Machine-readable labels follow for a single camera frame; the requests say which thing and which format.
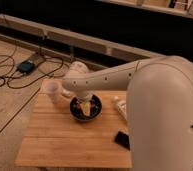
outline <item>power adapter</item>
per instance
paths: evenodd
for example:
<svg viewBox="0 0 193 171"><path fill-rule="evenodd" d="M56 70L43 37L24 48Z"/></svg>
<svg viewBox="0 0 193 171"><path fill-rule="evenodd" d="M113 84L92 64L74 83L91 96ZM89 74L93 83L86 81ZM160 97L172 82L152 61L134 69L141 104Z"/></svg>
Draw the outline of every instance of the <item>power adapter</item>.
<svg viewBox="0 0 193 171"><path fill-rule="evenodd" d="M34 53L27 60L21 62L17 66L17 71L28 75L43 62L45 62L45 58L38 53Z"/></svg>
<svg viewBox="0 0 193 171"><path fill-rule="evenodd" d="M30 61L23 61L17 66L17 71L23 74L30 74L35 69L35 64Z"/></svg>

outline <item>white cup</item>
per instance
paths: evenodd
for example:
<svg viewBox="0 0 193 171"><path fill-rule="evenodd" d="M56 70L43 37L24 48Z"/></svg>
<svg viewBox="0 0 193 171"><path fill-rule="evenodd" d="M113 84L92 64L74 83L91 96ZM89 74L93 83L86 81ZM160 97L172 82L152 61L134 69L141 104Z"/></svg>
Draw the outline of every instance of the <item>white cup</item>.
<svg viewBox="0 0 193 171"><path fill-rule="evenodd" d="M49 80L44 85L45 93L49 96L52 103L57 103L61 100L59 83L53 80Z"/></svg>

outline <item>wooden tabletop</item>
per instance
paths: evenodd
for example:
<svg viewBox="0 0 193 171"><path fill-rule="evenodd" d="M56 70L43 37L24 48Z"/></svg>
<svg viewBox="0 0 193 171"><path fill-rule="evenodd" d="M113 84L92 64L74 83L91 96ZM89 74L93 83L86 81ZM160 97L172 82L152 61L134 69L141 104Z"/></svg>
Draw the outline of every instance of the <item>wooden tabletop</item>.
<svg viewBox="0 0 193 171"><path fill-rule="evenodd" d="M62 97L59 103L53 104L42 86L16 165L131 168L130 151L114 143L118 131L128 133L126 121L112 102L114 96L125 99L125 92L96 91L94 94L102 102L101 114L81 123L70 114L70 99Z"/></svg>

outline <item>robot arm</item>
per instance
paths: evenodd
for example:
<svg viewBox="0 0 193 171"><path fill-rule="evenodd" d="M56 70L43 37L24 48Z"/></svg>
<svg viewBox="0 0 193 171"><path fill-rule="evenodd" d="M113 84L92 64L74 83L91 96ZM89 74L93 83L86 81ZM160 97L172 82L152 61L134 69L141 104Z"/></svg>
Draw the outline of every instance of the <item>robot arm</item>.
<svg viewBox="0 0 193 171"><path fill-rule="evenodd" d="M89 73L74 63L63 87L81 100L90 90L127 90L134 171L193 171L193 65L180 57L140 60Z"/></svg>
<svg viewBox="0 0 193 171"><path fill-rule="evenodd" d="M63 87L76 92L82 101L90 100L90 90L127 90L136 70L158 59L135 61L117 67L90 73L87 66L74 62L62 80Z"/></svg>

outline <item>black cable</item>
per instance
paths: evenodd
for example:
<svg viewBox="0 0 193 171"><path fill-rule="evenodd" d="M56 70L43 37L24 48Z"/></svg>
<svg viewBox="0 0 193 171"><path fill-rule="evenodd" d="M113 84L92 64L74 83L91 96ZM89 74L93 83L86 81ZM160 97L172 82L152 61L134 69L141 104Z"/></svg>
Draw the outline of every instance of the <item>black cable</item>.
<svg viewBox="0 0 193 171"><path fill-rule="evenodd" d="M23 85L23 86L19 86L19 87L15 87L15 86L10 85L10 83L11 83L13 80L15 80L15 78L14 78L14 74L16 73L16 71L15 71L15 72L11 75L11 77L8 78L6 84L7 84L7 86L8 86L9 88L11 88L11 89L22 89L22 88L26 88L26 87L34 84L34 83L37 82L38 80L40 80L40 79L42 79L42 78L44 78L44 77L46 77L46 76L50 76L50 74L52 74L52 73L58 71L59 69L61 69L61 68L63 67L63 65L64 65L64 62L63 62L63 60L62 60L62 63L60 64L60 66L59 66L58 68L56 68L56 69L54 69L54 70L52 70L52 71L50 71L50 72L48 72L48 73L45 73L44 75L42 75L42 76L40 76L39 78L37 78L37 79L33 80L32 82L30 82L29 84L26 84L26 85Z"/></svg>
<svg viewBox="0 0 193 171"><path fill-rule="evenodd" d="M46 60L45 62L46 62L46 63L60 64L60 62L56 62L56 61L49 60L49 59L58 59L58 60L61 60L62 66L66 66L67 68L69 68L69 66L68 66L67 64L65 64L64 61L63 61L63 59L60 58L60 57L45 57L45 60ZM44 74L44 75L47 75L47 73L44 72L40 67L38 67L38 71L39 71L40 73ZM64 75L65 75L65 73L62 74L62 75L53 75L53 76L48 75L48 76L49 76L49 77L53 77L53 78L61 78L61 77L63 77Z"/></svg>
<svg viewBox="0 0 193 171"><path fill-rule="evenodd" d="M26 105L34 98L34 96L39 92L40 89L38 89L26 102L25 104L14 114L14 116L9 119L9 121L0 129L0 134L2 131L11 123L12 120L26 107Z"/></svg>

